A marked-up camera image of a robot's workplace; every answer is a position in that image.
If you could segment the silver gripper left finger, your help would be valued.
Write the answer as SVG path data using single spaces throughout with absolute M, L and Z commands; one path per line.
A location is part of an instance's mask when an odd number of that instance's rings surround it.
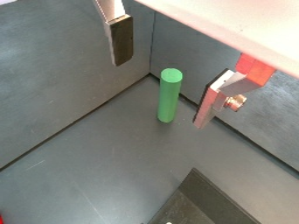
M 119 67 L 134 56 L 134 18 L 127 14 L 122 0 L 93 2 L 103 20 L 113 63 Z

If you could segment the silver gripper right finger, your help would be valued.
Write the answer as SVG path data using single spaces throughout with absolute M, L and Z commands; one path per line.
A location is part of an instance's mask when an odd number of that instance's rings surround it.
M 243 94 L 262 88 L 275 71 L 273 66 L 242 53 L 235 70 L 226 69 L 206 86 L 194 125 L 203 129 L 223 109 L 238 112 L 247 101 Z

